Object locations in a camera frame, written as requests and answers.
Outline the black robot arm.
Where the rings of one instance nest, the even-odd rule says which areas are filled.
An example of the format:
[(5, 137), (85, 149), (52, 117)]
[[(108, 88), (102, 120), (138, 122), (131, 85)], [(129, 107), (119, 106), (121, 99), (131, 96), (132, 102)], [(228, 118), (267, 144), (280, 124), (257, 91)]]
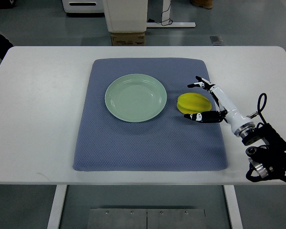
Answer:
[(286, 141), (264, 119), (267, 95), (259, 95), (257, 111), (250, 118), (260, 116), (257, 127), (242, 137), (242, 143), (248, 146), (245, 153), (249, 157), (249, 170), (246, 179), (251, 182), (282, 180), (286, 182)]

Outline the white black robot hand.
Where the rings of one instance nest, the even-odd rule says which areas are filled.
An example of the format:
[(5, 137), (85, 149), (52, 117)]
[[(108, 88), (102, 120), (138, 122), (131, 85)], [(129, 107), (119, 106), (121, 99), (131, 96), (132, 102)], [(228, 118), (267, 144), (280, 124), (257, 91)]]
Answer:
[(196, 79), (198, 80), (196, 83), (189, 84), (187, 87), (201, 87), (208, 91), (219, 107), (219, 111), (185, 114), (185, 118), (199, 123), (220, 123), (224, 120), (230, 124), (232, 133), (240, 138), (245, 138), (254, 131), (255, 124), (251, 121), (251, 118), (242, 115), (218, 85), (199, 76), (196, 76)]

